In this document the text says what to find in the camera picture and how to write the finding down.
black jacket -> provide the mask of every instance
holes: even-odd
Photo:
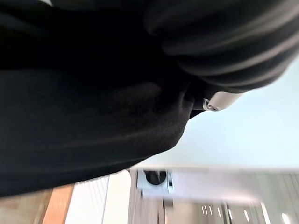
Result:
[[[171,149],[205,88],[265,86],[299,48],[297,0],[52,4],[0,1],[0,196]]]

ceiling light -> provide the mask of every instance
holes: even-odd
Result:
[[[230,209],[228,210],[228,212],[229,212],[230,220],[233,220],[232,212],[230,211]]]
[[[248,214],[247,214],[247,211],[246,211],[246,210],[244,210],[244,214],[245,214],[245,217],[246,217],[247,222],[249,222],[249,217],[248,217]]]
[[[217,209],[218,209],[218,214],[219,214],[219,217],[221,218],[220,210],[219,210],[219,208],[217,208]]]
[[[285,224],[290,224],[290,219],[289,219],[289,217],[285,213],[282,213],[281,217],[284,220]]]
[[[261,207],[262,207],[263,217],[265,219],[266,224],[271,224],[265,204],[261,203]]]

